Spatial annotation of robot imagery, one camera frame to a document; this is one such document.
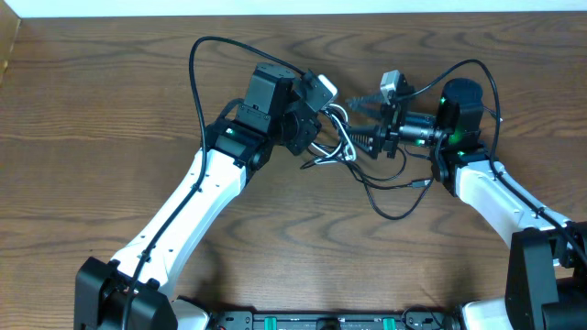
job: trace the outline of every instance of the black base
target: black base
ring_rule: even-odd
[[[434,312],[440,323],[451,316]],[[207,330],[435,330],[429,312],[401,313],[252,313],[222,312]]]

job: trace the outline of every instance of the green led light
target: green led light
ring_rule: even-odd
[[[459,143],[463,138],[462,130],[457,127],[455,132],[449,137],[449,144]]]

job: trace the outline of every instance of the wood grain surface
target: wood grain surface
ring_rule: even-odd
[[[204,35],[324,73],[340,100],[375,92],[393,69],[418,87],[480,59],[502,100],[501,161],[545,204],[585,220],[585,13],[30,19],[0,89],[0,328],[71,327],[76,271],[89,256],[108,260],[180,182],[200,138],[188,53]],[[210,123],[244,95],[260,59],[217,43],[196,57]],[[480,69],[453,76],[480,82],[493,107]],[[434,113],[441,88],[414,110]],[[490,142],[492,120],[482,126]],[[504,294],[505,244],[441,185],[390,222],[342,167],[298,170],[305,160],[274,151],[205,235],[177,293],[291,311],[451,307]],[[383,176],[400,161],[361,165]],[[429,168],[409,159],[399,182]],[[376,198],[400,214],[417,194]]]
[[[0,0],[0,87],[2,78],[8,67],[10,53],[17,38],[20,18],[12,11],[4,0]]]

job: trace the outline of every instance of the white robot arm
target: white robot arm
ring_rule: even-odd
[[[436,181],[475,208],[512,250],[505,297],[465,304],[458,316],[445,318],[445,328],[554,330],[564,328],[559,327],[561,323],[581,325],[581,315],[587,314],[587,294],[582,293],[579,303],[564,301],[553,266],[577,267],[575,281],[567,291],[584,291],[587,269],[576,257],[577,253],[584,255],[577,248],[584,250],[587,225],[573,224],[549,210],[515,182],[503,164],[492,163],[493,157],[488,157],[479,142],[481,87],[465,79],[448,82],[436,116],[408,111],[410,99],[421,91],[415,93],[398,71],[383,75],[381,92],[361,98],[381,102],[380,113],[361,107],[362,101],[350,102],[356,110],[375,116],[381,125],[347,126],[345,137],[374,159],[383,151],[393,158],[399,142],[431,147],[429,158]],[[89,258],[82,266],[76,278],[74,329],[118,329],[128,324],[132,329],[205,330],[210,315],[203,309],[181,298],[170,303],[185,262],[222,209],[269,160],[274,145],[283,145],[298,155],[315,140],[321,128],[316,116],[337,94],[324,76],[309,71],[298,79],[285,68],[258,64],[247,97],[231,102],[206,128],[205,145],[149,224],[107,264]],[[225,119],[233,106],[238,107],[235,120]],[[202,162],[204,152],[206,164]],[[203,166],[204,179],[194,187]],[[530,204],[538,205],[540,212],[534,212],[536,208]],[[171,224],[158,236],[169,219]],[[581,245],[575,241],[570,245],[569,236]],[[144,251],[151,242],[155,245],[142,264],[139,261],[148,255]],[[132,280],[137,268],[138,278]],[[388,321],[383,322],[383,329],[396,329],[395,321]],[[275,330],[275,325],[266,324],[265,328]]]

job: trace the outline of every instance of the green terminal block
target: green terminal block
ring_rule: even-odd
[[[395,329],[395,320],[393,320],[393,329]],[[277,318],[265,317],[265,330],[277,330]]]
[[[395,319],[394,318],[384,318],[383,319],[383,330],[395,330]]]

